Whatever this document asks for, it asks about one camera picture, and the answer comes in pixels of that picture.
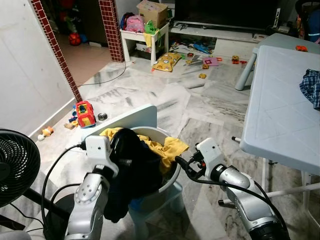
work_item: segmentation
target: blue checkered shirt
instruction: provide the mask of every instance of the blue checkered shirt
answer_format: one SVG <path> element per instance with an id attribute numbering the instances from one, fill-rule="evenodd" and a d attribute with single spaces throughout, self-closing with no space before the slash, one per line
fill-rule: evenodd
<path id="1" fill-rule="evenodd" d="M 313 108 L 320 110 L 320 71 L 307 69 L 299 86 Z"/>

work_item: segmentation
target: red ball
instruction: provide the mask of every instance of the red ball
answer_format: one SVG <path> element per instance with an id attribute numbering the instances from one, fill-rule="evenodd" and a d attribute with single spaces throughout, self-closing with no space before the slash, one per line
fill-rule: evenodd
<path id="1" fill-rule="evenodd" d="M 80 35 L 76 32 L 70 33 L 69 43 L 73 46 L 78 46 L 81 43 Z"/>

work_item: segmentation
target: black fan grille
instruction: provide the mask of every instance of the black fan grille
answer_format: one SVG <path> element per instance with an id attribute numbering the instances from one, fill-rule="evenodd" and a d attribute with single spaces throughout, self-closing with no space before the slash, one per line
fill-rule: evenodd
<path id="1" fill-rule="evenodd" d="M 34 182 L 40 169 L 40 154 L 27 136 L 0 129 L 0 163 L 8 164 L 10 173 L 0 180 L 0 208 L 20 197 Z"/>

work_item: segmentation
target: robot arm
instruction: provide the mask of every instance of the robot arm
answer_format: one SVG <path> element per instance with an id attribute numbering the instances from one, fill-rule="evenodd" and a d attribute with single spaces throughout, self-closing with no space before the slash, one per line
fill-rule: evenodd
<path id="1" fill-rule="evenodd" d="M 70 215 L 65 240 L 100 239 L 103 213 L 108 201 L 109 182 L 119 168 L 109 158 L 109 139 L 105 136 L 89 136 L 85 139 L 89 161 L 98 163 L 88 173 L 74 194 L 74 208 Z"/>
<path id="2" fill-rule="evenodd" d="M 263 197 L 263 193 L 249 175 L 239 172 L 234 166 L 226 167 L 223 164 L 224 156 L 213 138 L 207 138 L 197 144 L 196 149 L 197 152 L 188 163 L 183 158 L 176 157 L 176 161 L 192 180 L 205 176 L 216 183 L 235 185 Z M 200 171 L 196 172 L 190 167 L 192 162 L 198 163 Z M 234 203 L 237 215 L 253 240 L 290 239 L 281 221 L 265 201 L 233 187 L 221 186 L 221 189 Z"/>

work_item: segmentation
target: floor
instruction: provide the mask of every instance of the floor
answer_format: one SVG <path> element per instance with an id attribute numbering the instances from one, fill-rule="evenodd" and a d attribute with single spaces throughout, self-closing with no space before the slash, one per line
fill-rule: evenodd
<path id="1" fill-rule="evenodd" d="M 104 112 L 109 119 L 144 104 L 157 106 L 158 127 L 171 136 L 186 142 L 190 148 L 182 156 L 188 159 L 194 152 L 194 145 L 207 137 L 217 142 L 224 154 L 227 165 L 236 166 L 241 172 L 251 175 L 261 183 L 262 159 L 240 150 L 239 144 L 231 140 L 240 137 L 243 131 L 250 89 L 236 91 L 234 85 L 242 65 L 231 64 L 224 58 L 220 66 L 202 70 L 201 65 L 184 65 L 180 60 L 173 72 L 151 71 L 149 61 L 132 58 L 124 68 L 123 63 L 110 63 L 81 86 L 82 97 L 92 103 L 95 114 Z M 198 75 L 206 72 L 207 78 Z M 102 83 L 118 76 L 116 80 Z M 44 141 L 37 142 L 41 154 L 39 175 L 32 188 L 42 189 L 42 183 L 49 167 L 67 147 L 81 140 L 83 129 L 64 128 L 71 113 L 61 119 L 53 128 L 54 134 Z M 50 175 L 46 197 L 50 198 L 57 188 L 66 184 L 79 183 L 86 172 L 92 170 L 82 150 L 71 150 L 56 165 Z M 218 200 L 225 199 L 224 192 L 217 186 L 199 184 L 189 180 L 181 171 L 178 179 L 183 186 L 182 196 L 185 210 L 173 213 L 169 208 L 161 209 L 147 220 L 150 240 L 249 240 L 250 236 L 237 216 L 237 211 L 218 206 Z M 269 191 L 301 186 L 301 173 L 280 164 L 271 166 Z M 67 188 L 59 197 L 72 193 Z M 320 220 L 319 191 L 311 193 L 310 209 Z M 307 218 L 302 207 L 302 194 L 292 194 L 272 199 L 287 223 L 291 240 L 319 239 L 317 229 Z M 14 203 L 25 214 L 40 218 L 40 208 L 25 197 Z M 24 223 L 27 230 L 38 228 L 19 215 L 12 207 L 0 209 L 5 216 Z M 33 240 L 43 240 L 42 231 L 30 233 Z M 134 239 L 134 225 L 127 214 L 118 223 L 104 220 L 101 239 Z"/>
<path id="2" fill-rule="evenodd" d="M 72 46 L 67 35 L 55 33 L 55 37 L 77 86 L 84 84 L 111 62 L 107 47 L 90 46 L 89 43 Z"/>

